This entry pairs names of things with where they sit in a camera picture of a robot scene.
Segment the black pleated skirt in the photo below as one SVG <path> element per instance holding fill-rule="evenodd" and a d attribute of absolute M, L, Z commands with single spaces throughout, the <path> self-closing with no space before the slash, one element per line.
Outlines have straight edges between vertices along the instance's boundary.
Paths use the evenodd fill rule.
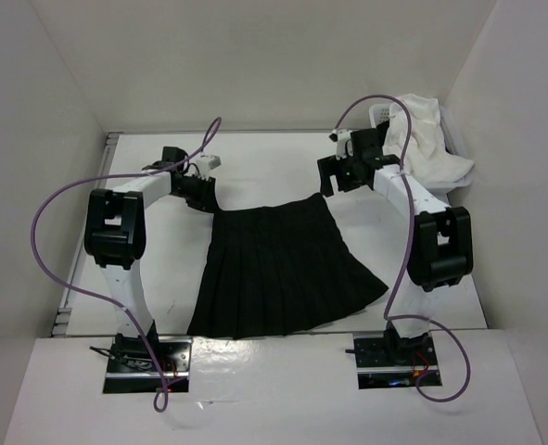
<path fill-rule="evenodd" d="M 343 319 L 387 285 L 349 251 L 324 197 L 219 210 L 190 336 L 287 336 Z"/>

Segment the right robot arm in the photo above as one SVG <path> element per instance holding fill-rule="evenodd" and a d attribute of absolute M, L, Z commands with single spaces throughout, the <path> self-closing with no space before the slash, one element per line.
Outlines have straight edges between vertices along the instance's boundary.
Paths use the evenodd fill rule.
<path fill-rule="evenodd" d="M 367 186 L 408 221 L 405 258 L 384 310 L 383 353 L 403 364 L 427 346 L 432 293 L 456 286 L 473 269 L 471 217 L 433 196 L 396 155 L 384 154 L 375 129 L 334 130 L 335 154 L 319 159 L 320 190 L 326 197 Z"/>

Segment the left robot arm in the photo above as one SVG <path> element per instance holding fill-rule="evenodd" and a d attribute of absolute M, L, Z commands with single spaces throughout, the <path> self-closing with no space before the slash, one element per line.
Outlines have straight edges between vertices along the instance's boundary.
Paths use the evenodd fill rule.
<path fill-rule="evenodd" d="M 175 146 L 162 149 L 161 159 L 145 172 L 114 188 L 89 195 L 84 248 L 100 267 L 117 302 L 117 351 L 140 370 L 156 367 L 161 347 L 156 323 L 147 307 L 140 260 L 147 246 L 146 209 L 166 196 L 182 198 L 194 210 L 218 209 L 212 171 L 222 164 L 215 155 L 190 159 Z"/>

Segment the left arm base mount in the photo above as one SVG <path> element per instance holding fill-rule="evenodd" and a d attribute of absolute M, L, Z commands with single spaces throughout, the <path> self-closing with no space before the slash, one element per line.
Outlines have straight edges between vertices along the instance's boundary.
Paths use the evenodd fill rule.
<path fill-rule="evenodd" d="M 141 340 L 125 347 L 114 339 L 107 349 L 97 351 L 108 359 L 104 377 L 104 394 L 138 394 L 161 391 L 159 370 L 171 393 L 187 393 L 191 364 L 190 337 L 159 337 L 155 352 L 156 366 Z"/>

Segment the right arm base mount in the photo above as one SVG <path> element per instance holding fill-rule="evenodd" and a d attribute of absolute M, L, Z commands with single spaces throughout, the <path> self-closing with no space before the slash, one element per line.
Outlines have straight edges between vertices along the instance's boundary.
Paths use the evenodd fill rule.
<path fill-rule="evenodd" d="M 431 336 L 425 334 L 407 346 L 398 346 L 385 333 L 356 334 L 345 352 L 353 357 L 359 389 L 415 388 L 442 385 Z"/>

